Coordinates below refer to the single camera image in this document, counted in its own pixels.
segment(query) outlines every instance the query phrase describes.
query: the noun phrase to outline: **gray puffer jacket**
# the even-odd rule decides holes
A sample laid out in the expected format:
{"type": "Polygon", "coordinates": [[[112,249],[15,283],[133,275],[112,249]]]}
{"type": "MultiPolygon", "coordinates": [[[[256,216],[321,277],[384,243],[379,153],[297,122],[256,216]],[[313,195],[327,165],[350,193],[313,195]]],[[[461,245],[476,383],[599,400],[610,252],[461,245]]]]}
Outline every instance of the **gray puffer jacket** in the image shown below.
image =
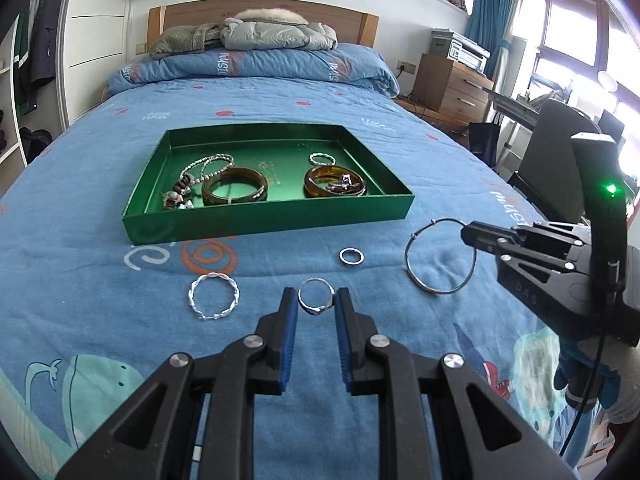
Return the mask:
{"type": "Polygon", "coordinates": [[[299,48],[331,50],[338,44],[335,31],[322,23],[286,25],[271,22],[243,22],[227,18],[220,40],[229,50],[267,50],[299,48]]]}

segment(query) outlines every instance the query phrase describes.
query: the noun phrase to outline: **fur collar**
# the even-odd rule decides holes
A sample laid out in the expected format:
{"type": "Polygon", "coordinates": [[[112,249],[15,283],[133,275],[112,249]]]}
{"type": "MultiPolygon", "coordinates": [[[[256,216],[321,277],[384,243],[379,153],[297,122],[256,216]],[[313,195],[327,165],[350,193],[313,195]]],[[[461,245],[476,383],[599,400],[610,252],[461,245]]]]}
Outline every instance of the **fur collar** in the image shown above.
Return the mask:
{"type": "Polygon", "coordinates": [[[309,23],[298,13],[287,9],[248,9],[234,17],[243,22],[271,22],[287,25],[308,25],[309,23]]]}

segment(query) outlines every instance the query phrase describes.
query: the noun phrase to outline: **silver ring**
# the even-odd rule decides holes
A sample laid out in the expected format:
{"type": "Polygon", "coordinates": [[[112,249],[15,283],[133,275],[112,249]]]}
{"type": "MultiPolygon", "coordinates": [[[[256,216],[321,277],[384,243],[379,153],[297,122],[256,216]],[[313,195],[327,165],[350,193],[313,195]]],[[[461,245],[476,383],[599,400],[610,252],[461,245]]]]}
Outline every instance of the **silver ring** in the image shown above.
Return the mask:
{"type": "Polygon", "coordinates": [[[335,295],[334,288],[329,284],[327,280],[323,280],[322,278],[309,278],[308,280],[305,280],[304,282],[302,282],[302,285],[300,285],[300,288],[298,289],[298,303],[307,314],[311,314],[312,316],[318,316],[318,314],[322,314],[325,310],[334,306],[334,295],[335,295]],[[329,289],[329,297],[327,298],[327,302],[324,305],[309,306],[304,301],[302,301],[302,289],[305,288],[306,284],[309,282],[324,283],[326,287],[329,289]]]}
{"type": "Polygon", "coordinates": [[[312,166],[335,166],[335,158],[327,153],[312,153],[311,155],[309,155],[309,164],[311,164],[312,166]],[[330,162],[318,162],[316,160],[316,156],[321,156],[322,158],[330,160],[330,162]]]}
{"type": "Polygon", "coordinates": [[[415,239],[422,233],[422,231],[424,231],[425,229],[428,229],[429,227],[433,227],[439,222],[455,222],[456,224],[462,225],[462,227],[466,225],[464,222],[461,222],[460,220],[457,220],[455,218],[438,218],[437,220],[431,220],[431,222],[429,222],[424,227],[421,227],[414,234],[411,235],[411,239],[409,240],[409,243],[404,248],[404,264],[406,266],[406,271],[409,273],[409,276],[411,277],[411,279],[414,280],[414,283],[417,286],[419,286],[422,290],[426,290],[431,294],[453,294],[454,292],[459,291],[462,287],[464,287],[469,282],[469,280],[471,279],[471,276],[474,273],[474,270],[476,269],[476,258],[478,257],[478,251],[476,250],[475,247],[474,247],[474,260],[471,263],[471,270],[469,271],[466,278],[462,281],[462,283],[460,283],[456,288],[452,288],[451,290],[438,290],[437,288],[433,288],[433,287],[430,287],[429,285],[425,285],[423,282],[421,282],[420,278],[418,278],[418,276],[415,275],[414,270],[411,268],[411,265],[409,264],[409,249],[411,248],[411,245],[414,243],[415,239]]]}
{"type": "Polygon", "coordinates": [[[191,283],[191,288],[189,289],[187,296],[189,298],[189,306],[193,309],[193,311],[198,314],[198,317],[202,320],[207,319],[220,319],[221,317],[226,317],[231,314],[231,311],[235,309],[236,305],[238,305],[238,301],[240,301],[240,289],[238,288],[238,284],[226,274],[222,272],[210,272],[209,274],[203,274],[198,277],[196,281],[191,283]],[[196,291],[196,287],[200,284],[202,280],[206,280],[207,278],[222,278],[223,280],[227,280],[234,290],[234,299],[231,304],[220,312],[219,314],[213,314],[212,316],[206,316],[201,310],[196,306],[195,301],[193,301],[193,293],[196,291]]]}
{"type": "Polygon", "coordinates": [[[347,247],[340,251],[340,261],[347,265],[359,265],[364,261],[364,254],[362,253],[361,250],[356,249],[355,247],[347,247]],[[357,262],[350,262],[344,257],[346,253],[357,254],[360,257],[360,259],[357,262]]]}

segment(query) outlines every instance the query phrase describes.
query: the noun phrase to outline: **pillow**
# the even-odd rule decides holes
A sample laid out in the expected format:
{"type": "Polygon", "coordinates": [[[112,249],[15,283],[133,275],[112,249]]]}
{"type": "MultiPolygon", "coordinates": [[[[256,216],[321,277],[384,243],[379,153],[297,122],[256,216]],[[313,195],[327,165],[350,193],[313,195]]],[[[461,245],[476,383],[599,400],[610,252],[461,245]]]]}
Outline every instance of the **pillow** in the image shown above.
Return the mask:
{"type": "Polygon", "coordinates": [[[130,63],[111,75],[111,95],[130,88],[183,77],[281,77],[346,83],[371,89],[387,97],[399,86],[379,53],[368,46],[341,43],[333,50],[227,50],[213,48],[202,54],[180,54],[161,60],[147,58],[130,63]]]}

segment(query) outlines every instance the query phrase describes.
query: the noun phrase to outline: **printer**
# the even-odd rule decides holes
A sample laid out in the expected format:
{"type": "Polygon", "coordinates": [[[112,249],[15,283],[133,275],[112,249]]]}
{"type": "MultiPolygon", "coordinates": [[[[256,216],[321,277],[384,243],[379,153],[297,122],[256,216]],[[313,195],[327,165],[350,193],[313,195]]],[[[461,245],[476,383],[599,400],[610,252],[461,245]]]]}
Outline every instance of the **printer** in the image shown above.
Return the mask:
{"type": "Polygon", "coordinates": [[[429,54],[460,62],[481,74],[484,74],[486,60],[491,56],[475,41],[448,28],[434,28],[431,31],[429,54]]]}

